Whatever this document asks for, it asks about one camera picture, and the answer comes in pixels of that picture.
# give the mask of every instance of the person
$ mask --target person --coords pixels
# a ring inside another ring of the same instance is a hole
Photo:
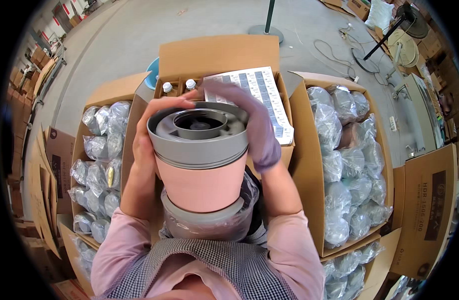
[[[157,111],[194,107],[206,89],[248,113],[248,151],[261,173],[267,231],[240,242],[165,238],[151,245],[157,172],[146,123]],[[233,84],[204,81],[180,97],[149,102],[137,124],[134,163],[120,207],[93,261],[97,299],[245,300],[323,298],[325,272],[308,229],[298,190],[281,161],[268,109]]]

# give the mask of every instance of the pink container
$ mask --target pink container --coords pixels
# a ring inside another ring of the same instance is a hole
[[[190,212],[208,213],[228,207],[239,198],[247,154],[225,166],[203,170],[178,168],[157,155],[156,164],[174,205]]]

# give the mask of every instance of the pole base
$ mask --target pole base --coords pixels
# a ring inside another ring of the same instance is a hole
[[[266,33],[265,32],[265,25],[256,25],[256,26],[253,26],[251,27],[249,30],[248,30],[248,34],[250,35],[270,35],[270,36],[277,36],[278,39],[279,39],[279,43],[281,44],[281,42],[283,41],[284,39],[284,36],[283,36],[283,33],[276,29],[275,27],[271,26],[269,27],[269,33]]]
[[[372,62],[370,59],[364,60],[365,53],[359,49],[351,48],[351,54],[353,55],[356,63],[368,73],[379,72],[379,68],[376,63]]]

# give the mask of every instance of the door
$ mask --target door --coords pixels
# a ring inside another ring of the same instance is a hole
[[[63,6],[61,6],[61,3],[58,3],[54,8],[53,8],[53,15],[58,20],[59,25],[63,28],[63,30],[68,33],[70,30],[73,28],[73,26],[70,23],[70,18],[68,18],[68,15],[66,14],[65,10],[63,9]]]

